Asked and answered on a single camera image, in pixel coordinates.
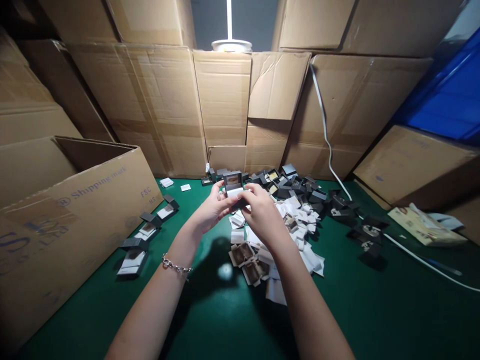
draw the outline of white cable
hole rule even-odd
[[[422,258],[418,257],[417,255],[415,255],[413,252],[411,252],[410,250],[408,250],[405,246],[401,245],[398,241],[396,241],[393,237],[391,237],[390,235],[386,234],[386,233],[383,233],[383,235],[385,235],[385,237],[387,239],[389,239],[392,243],[394,243],[395,245],[397,245],[400,249],[402,249],[404,252],[406,252],[407,254],[409,254],[410,256],[414,257],[415,259],[417,259],[419,262],[421,262],[423,265],[429,267],[430,269],[432,269],[433,271],[439,273],[440,275],[442,275],[444,278],[447,278],[448,280],[451,280],[453,281],[454,283],[460,285],[460,286],[463,286],[464,288],[467,288],[467,289],[470,289],[470,290],[473,290],[473,291],[476,291],[476,292],[479,292],[480,293],[480,289],[477,289],[475,287],[471,287],[471,286],[468,286],[468,285],[465,285],[463,283],[461,283],[460,281],[457,281],[455,280],[454,278],[451,278],[450,276],[448,276],[447,274],[445,274],[444,272],[438,270],[436,267],[433,267],[432,265],[430,265],[428,262],[424,261]]]
[[[335,177],[335,179],[338,181],[338,183],[340,184],[341,188],[343,189],[343,191],[347,194],[348,198],[350,200],[352,200],[352,197],[350,196],[350,193],[347,191],[347,189],[345,188],[344,184],[342,183],[342,181],[339,179],[339,177],[337,176],[337,174],[335,173],[334,169],[332,168],[332,146],[330,145],[328,139],[327,139],[327,119],[326,119],[326,115],[325,115],[325,108],[324,108],[324,103],[322,101],[322,96],[320,95],[320,88],[319,88],[319,84],[317,82],[317,77],[315,76],[315,69],[314,69],[314,66],[312,64],[310,64],[310,70],[311,70],[311,75],[313,77],[313,83],[315,84],[315,89],[316,89],[316,95],[318,96],[318,103],[320,104],[320,109],[321,109],[321,117],[322,117],[322,121],[323,121],[323,134],[324,134],[324,137],[325,137],[325,142],[327,143],[328,145],[328,148],[330,149],[330,157],[328,158],[328,167],[330,168],[330,171],[331,173],[333,174],[333,176]],[[468,286],[468,285],[465,285],[463,283],[461,283],[460,281],[457,281],[455,280],[454,278],[451,278],[450,276],[448,276],[447,274],[443,273],[442,271],[438,270],[436,267],[433,267],[432,265],[430,265],[428,262],[424,261],[423,259],[421,259],[420,257],[418,257],[417,255],[415,255],[413,252],[411,252],[410,250],[408,250],[405,246],[403,246],[402,244],[400,244],[398,241],[396,241],[393,237],[391,237],[390,235],[386,234],[386,233],[383,233],[383,235],[385,235],[385,237],[387,239],[389,239],[392,243],[394,243],[395,245],[397,245],[400,249],[402,249],[404,252],[406,252],[407,254],[409,254],[410,256],[412,256],[413,258],[415,258],[416,260],[418,260],[419,262],[421,262],[423,265],[429,267],[430,269],[432,269],[433,271],[439,273],[440,275],[442,275],[444,278],[447,278],[448,280],[450,281],[453,281],[454,283],[464,287],[464,288],[467,288],[467,289],[470,289],[472,291],[475,291],[475,292],[479,292],[480,293],[480,289],[478,288],[475,288],[475,287],[471,287],[471,286]]]
[[[331,173],[335,177],[335,179],[338,181],[340,184],[341,188],[343,191],[346,193],[348,198],[352,200],[352,197],[350,196],[350,193],[348,190],[345,188],[344,184],[342,181],[339,179],[337,174],[335,173],[334,169],[332,168],[332,146],[329,143],[329,140],[327,139],[327,118],[325,115],[325,108],[324,108],[324,102],[322,101],[322,96],[320,95],[320,88],[319,88],[319,83],[317,82],[317,77],[315,76],[315,69],[312,64],[310,64],[310,70],[311,70],[311,76],[313,77],[313,83],[315,84],[315,89],[316,89],[316,95],[318,96],[318,103],[320,104],[320,109],[321,109],[321,119],[323,120],[323,135],[325,137],[325,142],[328,145],[328,148],[330,149],[330,156],[328,157],[328,167],[330,168]]]
[[[226,0],[226,23],[228,40],[232,40],[232,0]]]

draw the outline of hand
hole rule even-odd
[[[227,197],[225,193],[220,195],[222,186],[224,186],[223,180],[213,184],[210,195],[188,219],[188,222],[202,234],[217,225],[225,215],[231,213],[232,206],[239,200],[236,196]]]
[[[290,243],[289,231],[270,195],[255,183],[246,184],[245,189],[251,192],[242,191],[238,197],[245,199],[250,204],[251,210],[244,207],[241,212],[255,235],[270,251],[282,242]]]

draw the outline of forearm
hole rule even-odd
[[[201,238],[202,232],[187,221],[166,258],[174,265],[191,267]],[[106,358],[157,359],[184,284],[185,275],[160,264],[123,321]]]
[[[278,241],[272,255],[302,359],[354,359],[340,327],[307,271],[295,243]]]

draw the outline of person's left hand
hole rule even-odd
[[[223,180],[213,184],[210,195],[188,220],[202,234],[217,225],[225,215],[231,213],[232,206],[239,200],[236,196],[227,197],[225,193],[220,195],[222,186],[224,186]]]

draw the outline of power cord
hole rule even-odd
[[[350,193],[348,192],[347,188],[345,188],[343,182],[340,180],[340,178],[337,176],[337,174],[335,173],[334,169],[332,168],[332,156],[333,156],[333,151],[332,151],[332,146],[330,145],[330,142],[327,138],[327,115],[325,113],[325,108],[324,108],[324,102],[322,101],[322,95],[320,94],[320,88],[319,88],[319,83],[317,82],[317,77],[315,76],[315,68],[313,66],[313,64],[310,63],[310,70],[311,70],[311,76],[313,77],[313,83],[315,85],[315,90],[316,90],[316,95],[318,96],[318,103],[320,104],[320,109],[321,109],[321,119],[322,119],[322,122],[323,122],[323,135],[325,137],[325,142],[326,144],[328,145],[328,148],[330,149],[330,156],[328,157],[328,167],[330,168],[330,171],[331,173],[333,174],[333,176],[335,177],[335,179],[337,180],[337,182],[340,184],[341,188],[343,189],[343,191],[345,192],[345,194],[348,196],[348,199],[349,200],[352,200],[352,196],[350,195]],[[395,245],[397,245],[400,249],[402,249],[404,252],[406,252],[407,254],[409,254],[410,256],[412,256],[414,259],[418,260],[419,262],[421,262],[422,264],[424,264],[425,266],[429,267],[430,269],[432,269],[433,271],[439,273],[441,276],[443,276],[444,278],[447,278],[448,280],[464,287],[464,288],[467,288],[467,289],[470,289],[472,291],[475,291],[475,292],[479,292],[480,293],[480,289],[478,288],[475,288],[475,287],[471,287],[471,286],[468,286],[468,285],[465,285],[457,280],[455,280],[454,278],[451,278],[450,276],[448,276],[447,274],[445,274],[444,272],[438,270],[436,267],[433,267],[432,265],[430,265],[428,262],[424,261],[423,259],[421,259],[420,257],[418,257],[417,255],[415,255],[413,252],[411,252],[410,250],[408,250],[405,246],[403,246],[402,244],[400,244],[398,241],[396,241],[393,237],[391,237],[390,235],[388,234],[383,234],[385,235],[385,237],[387,239],[389,239],[392,243],[394,243]]]

